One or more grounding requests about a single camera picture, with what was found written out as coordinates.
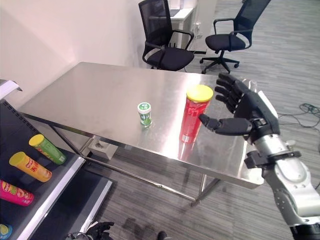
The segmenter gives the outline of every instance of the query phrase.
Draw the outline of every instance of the desk leg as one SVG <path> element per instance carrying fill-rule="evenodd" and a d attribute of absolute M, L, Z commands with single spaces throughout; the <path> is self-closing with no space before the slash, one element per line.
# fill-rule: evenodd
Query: desk leg
<path fill-rule="evenodd" d="M 183 30 L 184 29 L 184 22 L 185 21 L 183 21 L 183 20 L 181 20 L 180 22 L 179 22 L 179 29 L 180 30 Z M 178 36 L 177 36 L 177 43 L 176 43 L 176 47 L 177 48 L 181 48 L 181 46 L 182 46 L 182 33 L 178 33 Z"/>
<path fill-rule="evenodd" d="M 201 200 L 203 200 L 208 194 L 215 190 L 215 188 L 217 188 L 222 182 L 223 181 L 218 178 L 213 179 L 212 182 L 210 182 L 209 185 L 205 189 L 203 189 L 203 191 L 199 194 L 195 201 L 191 203 L 191 206 L 194 207 L 198 205 Z"/>
<path fill-rule="evenodd" d="M 60 132 L 55 126 L 49 126 L 76 154 L 84 157 L 81 151 L 79 151 L 79 149 L 77 149 L 77 147 L 64 134 L 62 134 L 62 132 Z"/>
<path fill-rule="evenodd" d="M 200 185 L 200 189 L 199 189 L 199 195 L 202 194 L 202 192 L 205 190 L 206 182 L 207 182 L 207 174 L 202 174 L 201 185 Z"/>

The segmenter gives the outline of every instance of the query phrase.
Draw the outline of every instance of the pink can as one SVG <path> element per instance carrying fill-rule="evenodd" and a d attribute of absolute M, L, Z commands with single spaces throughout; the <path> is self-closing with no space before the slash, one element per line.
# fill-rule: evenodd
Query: pink can
<path fill-rule="evenodd" d="M 35 196 L 32 193 L 0 179 L 0 199 L 21 206 L 29 206 L 34 198 Z"/>

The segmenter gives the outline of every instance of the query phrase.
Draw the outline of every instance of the small green bottle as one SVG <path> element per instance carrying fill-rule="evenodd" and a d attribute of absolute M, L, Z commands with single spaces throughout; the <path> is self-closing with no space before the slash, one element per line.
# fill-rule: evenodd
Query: small green bottle
<path fill-rule="evenodd" d="M 140 115 L 140 123 L 145 127 L 149 127 L 152 123 L 151 105 L 148 102 L 141 102 L 138 105 L 138 113 Z"/>

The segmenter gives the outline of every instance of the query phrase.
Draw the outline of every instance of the red pringles can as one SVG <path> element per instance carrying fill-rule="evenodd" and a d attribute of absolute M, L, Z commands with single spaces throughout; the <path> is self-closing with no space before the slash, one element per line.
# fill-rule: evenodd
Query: red pringles can
<path fill-rule="evenodd" d="M 21 206 L 28 206 L 32 203 L 34 198 L 35 196 L 32 193 L 0 179 L 0 199 Z"/>
<path fill-rule="evenodd" d="M 203 114 L 214 95 L 214 91 L 202 84 L 188 88 L 184 107 L 180 141 L 194 143 L 196 141 L 201 121 L 199 115 Z"/>

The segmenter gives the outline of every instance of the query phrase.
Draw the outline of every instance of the black shelf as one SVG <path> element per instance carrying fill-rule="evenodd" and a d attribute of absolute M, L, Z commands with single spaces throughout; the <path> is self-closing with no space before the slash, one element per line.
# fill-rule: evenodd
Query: black shelf
<path fill-rule="evenodd" d="M 68 233 L 85 232 L 111 186 L 109 179 L 80 169 L 31 240 L 63 240 Z"/>
<path fill-rule="evenodd" d="M 67 159 L 64 164 L 56 165 L 29 146 L 29 139 L 38 133 L 6 101 L 0 104 L 0 178 L 34 194 L 34 200 L 29 206 L 20 206 L 0 199 L 0 222 L 13 228 L 10 240 L 30 238 L 85 162 L 78 155 L 61 149 Z M 9 165 L 10 157 L 20 151 L 50 170 L 51 179 L 43 183 Z"/>

